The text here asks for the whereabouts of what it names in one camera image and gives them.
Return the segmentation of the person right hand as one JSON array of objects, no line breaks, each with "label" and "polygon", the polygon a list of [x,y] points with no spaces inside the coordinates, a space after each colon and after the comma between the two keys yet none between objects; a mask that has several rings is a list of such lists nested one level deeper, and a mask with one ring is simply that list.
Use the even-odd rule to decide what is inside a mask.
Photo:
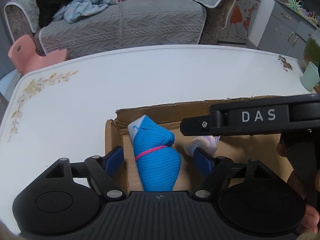
[{"label": "person right hand", "polygon": [[[287,146],[280,139],[276,147],[277,153],[282,157],[287,157]],[[308,197],[308,192],[306,191],[305,185],[297,177],[295,171],[292,171],[288,180],[288,185],[290,185],[304,200]],[[299,234],[305,232],[318,233],[319,225],[319,213],[318,211],[309,204],[306,204],[305,215],[302,219],[300,227],[298,228]]]}]

